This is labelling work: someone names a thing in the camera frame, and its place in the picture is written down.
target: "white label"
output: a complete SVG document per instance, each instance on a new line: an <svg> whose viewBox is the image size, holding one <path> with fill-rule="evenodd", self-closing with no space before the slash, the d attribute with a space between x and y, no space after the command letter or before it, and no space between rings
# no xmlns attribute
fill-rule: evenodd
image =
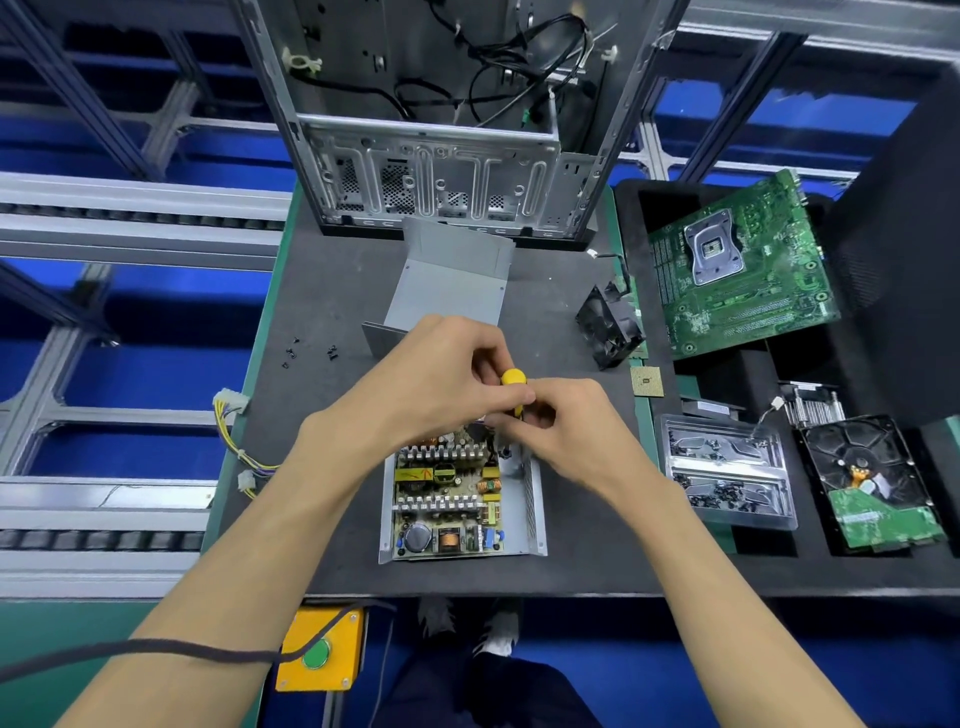
<svg viewBox="0 0 960 728"><path fill-rule="evenodd" d="M729 415L730 408L724 404L713 404L708 401L698 401L697 409L706 409L707 412L716 412L721 415Z"/></svg>
<svg viewBox="0 0 960 728"><path fill-rule="evenodd" d="M851 516L840 516L841 523L863 523L865 521L879 521L880 514L877 511L867 511L866 513L854 513Z"/></svg>

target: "person's right hand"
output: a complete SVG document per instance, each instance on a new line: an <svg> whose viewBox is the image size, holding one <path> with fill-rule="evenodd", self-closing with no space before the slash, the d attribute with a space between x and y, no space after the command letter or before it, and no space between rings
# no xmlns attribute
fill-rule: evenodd
<svg viewBox="0 0 960 728"><path fill-rule="evenodd" d="M593 379L531 379L537 395L523 421L487 416L487 424L531 449L563 477L620 505L625 492L663 476Z"/></svg>

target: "power supply circuit board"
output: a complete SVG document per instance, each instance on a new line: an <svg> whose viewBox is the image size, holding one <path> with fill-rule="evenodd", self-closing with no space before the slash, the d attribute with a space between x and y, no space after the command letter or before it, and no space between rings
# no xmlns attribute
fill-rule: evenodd
<svg viewBox="0 0 960 728"><path fill-rule="evenodd" d="M492 430L472 423L394 455L394 558L502 552L502 483Z"/></svg>
<svg viewBox="0 0 960 728"><path fill-rule="evenodd" d="M650 234L674 359L839 318L790 170Z"/></svg>

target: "person's leg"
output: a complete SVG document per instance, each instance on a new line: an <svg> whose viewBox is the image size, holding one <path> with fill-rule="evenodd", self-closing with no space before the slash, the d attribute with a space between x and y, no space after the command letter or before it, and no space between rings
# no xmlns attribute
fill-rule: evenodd
<svg viewBox="0 0 960 728"><path fill-rule="evenodd" d="M411 724L476 728L464 708L470 648L454 631L449 600L422 598L418 619L423 642L400 670L373 728Z"/></svg>
<svg viewBox="0 0 960 728"><path fill-rule="evenodd" d="M470 663L467 702L483 728L602 728L563 673L512 657L518 605L501 604Z"/></svg>

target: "black fan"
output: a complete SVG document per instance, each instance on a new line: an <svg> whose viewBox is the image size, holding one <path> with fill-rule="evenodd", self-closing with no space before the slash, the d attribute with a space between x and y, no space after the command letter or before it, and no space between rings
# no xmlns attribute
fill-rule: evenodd
<svg viewBox="0 0 960 728"><path fill-rule="evenodd" d="M876 479L879 475L889 491L874 495L890 505L920 506L929 502L920 473L897 425L889 417L856 417L833 425L803 430L804 442L813 465L828 491L849 488L852 469Z"/></svg>
<svg viewBox="0 0 960 728"><path fill-rule="evenodd" d="M610 282L602 291L593 286L577 313L577 325L593 351L593 360L600 369L615 367L643 341L636 324L634 307L623 301L628 291L621 292Z"/></svg>

